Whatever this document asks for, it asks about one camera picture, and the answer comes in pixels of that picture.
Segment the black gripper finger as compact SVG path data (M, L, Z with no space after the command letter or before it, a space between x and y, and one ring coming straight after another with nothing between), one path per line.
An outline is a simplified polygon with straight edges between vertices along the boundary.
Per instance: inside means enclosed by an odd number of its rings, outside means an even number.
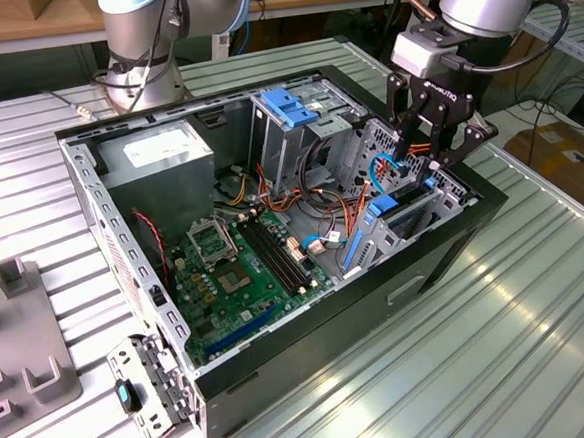
M462 127L462 142L453 147L453 138ZM464 123L446 126L443 123L434 124L430 132L431 168L448 168L463 161L471 153L478 150L485 142L498 135L497 126L488 123L481 116L472 115Z
M429 79L408 78L397 72L387 77L388 123L397 137L394 161L403 160L412 153L412 144L422 122L420 116L433 98L434 87Z

